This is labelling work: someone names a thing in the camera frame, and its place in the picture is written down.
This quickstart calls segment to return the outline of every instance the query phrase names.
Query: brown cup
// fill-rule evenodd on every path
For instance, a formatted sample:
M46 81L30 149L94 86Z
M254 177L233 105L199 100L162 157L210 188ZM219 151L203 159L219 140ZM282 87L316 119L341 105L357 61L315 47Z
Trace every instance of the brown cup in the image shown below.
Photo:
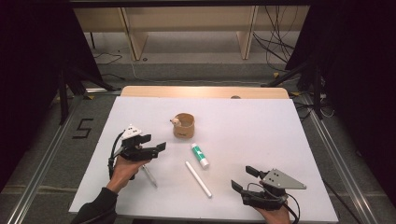
M177 138L192 138L194 136L194 116L181 113L176 115L175 119L178 119L180 123L174 123L174 136Z

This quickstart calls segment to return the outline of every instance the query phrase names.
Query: green label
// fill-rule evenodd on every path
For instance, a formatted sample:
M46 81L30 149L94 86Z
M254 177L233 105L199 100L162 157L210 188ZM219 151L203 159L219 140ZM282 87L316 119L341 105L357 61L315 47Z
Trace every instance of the green label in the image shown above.
M202 153L202 151L199 147L193 147L192 151L194 152L195 157L198 159L198 161L200 161L201 159L203 159L205 157L204 153Z

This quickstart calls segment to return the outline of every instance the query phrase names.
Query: floor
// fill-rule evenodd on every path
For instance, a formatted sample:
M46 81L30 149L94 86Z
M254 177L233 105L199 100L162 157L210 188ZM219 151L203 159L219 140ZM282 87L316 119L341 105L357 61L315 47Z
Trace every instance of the floor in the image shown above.
M258 35L270 38L268 32ZM284 42L292 46L298 38L298 32L282 35ZM93 34L95 49L89 34L86 37L105 82L112 85L133 82L135 85L259 86L274 80L274 73L282 74L268 64L278 69L285 65L277 57L268 54L255 40L248 60L242 60L235 33L232 32L151 33L142 59L136 62L131 61L123 34ZM271 45L270 48L283 56L276 45ZM283 83L282 87L288 91L297 91L297 80L298 76L293 77ZM94 100L81 99L80 103L76 103L76 99L70 100L74 116L70 127L77 127L81 119L95 118L90 138L81 141L70 140L79 135L79 132L72 129L65 130L65 136L59 142L52 141L55 135L63 131L58 125L59 101L54 99L32 149L26 152L0 194L0 223L14 220L11 216L17 208L21 209L18 211L25 212L22 214L22 223L69 223L73 218L74 215L68 213L68 207L115 98L115 94L92 95ZM293 100L302 117L304 131L319 171L332 187L328 188L329 196L340 223L358 223L346 207L361 223L396 223L395 207L376 183L364 159L359 156L342 121L336 117L336 112L334 114L331 108L323 108L324 118L318 120L309 108L298 107L300 104L312 104L309 94L296 96ZM75 151L75 148L80 147L85 150ZM42 158L47 158L47 165L43 164L45 160ZM42 176L37 177L36 171L40 168ZM35 194L26 195L37 179L40 182L37 189L34 189ZM117 223L131 221L128 217L117 219ZM156 220L155 223L195 222Z

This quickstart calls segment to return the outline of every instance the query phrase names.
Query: desk panel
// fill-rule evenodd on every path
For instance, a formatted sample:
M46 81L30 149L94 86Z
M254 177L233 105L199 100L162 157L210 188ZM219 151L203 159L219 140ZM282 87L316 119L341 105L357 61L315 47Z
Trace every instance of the desk panel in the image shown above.
M173 136L174 115L195 116L195 135L183 140ZM158 188L144 172L123 189L119 215L145 218L262 222L262 216L242 204L231 188L231 179L247 187L258 179L245 173L251 165L264 172L277 168L307 185L287 190L301 206L301 221L335 223L337 217L321 182L304 130L289 99L197 99L118 97L83 177L70 212L92 201L108 181L106 162L118 133L128 124L152 134L144 147L167 143L158 159L148 164ZM191 152L197 143L210 162L203 170ZM189 161L213 193L207 198L190 174ZM297 211L296 204L289 201Z

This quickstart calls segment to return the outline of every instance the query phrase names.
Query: gray carpet floor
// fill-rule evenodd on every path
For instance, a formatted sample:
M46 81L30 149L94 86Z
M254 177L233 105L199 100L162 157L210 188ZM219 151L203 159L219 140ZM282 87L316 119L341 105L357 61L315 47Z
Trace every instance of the gray carpet floor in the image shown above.
M104 81L116 87L129 85L168 85L168 86L249 86L259 87L274 78L274 70L266 64L109 64L99 65L104 74ZM296 91L294 77L283 84L288 91ZM87 88L97 86L87 82ZM107 116L116 96L111 94L96 94L93 98L86 98L78 106L69 129L65 134L61 147L48 169L33 203L28 209L23 223L69 223L74 215L68 213L78 185L90 162L96 143L105 126ZM301 102L300 97L293 99ZM308 111L298 110L301 117ZM92 119L84 123L91 128L87 138L76 139L80 136L78 125L82 119ZM7 223L7 219L25 187L28 185L35 169L50 145L52 137L59 128L60 103L54 99L47 115L36 134L31 149L26 151L7 186L0 194L0 223ZM364 159L356 153L352 140L349 138L342 121L334 116L324 117L324 123L348 168L358 182L364 196L371 205L379 223L396 223L396 209L386 194L375 181ZM354 203L350 199L346 187L337 173L336 168L318 135L314 122L310 117L302 119L302 124L309 145L312 148L320 174L346 202L347 206L358 216ZM334 193L328 190L333 207L340 219L340 223L356 223ZM116 223L131 223L128 217L118 217ZM156 223L196 223L187 221L157 220Z

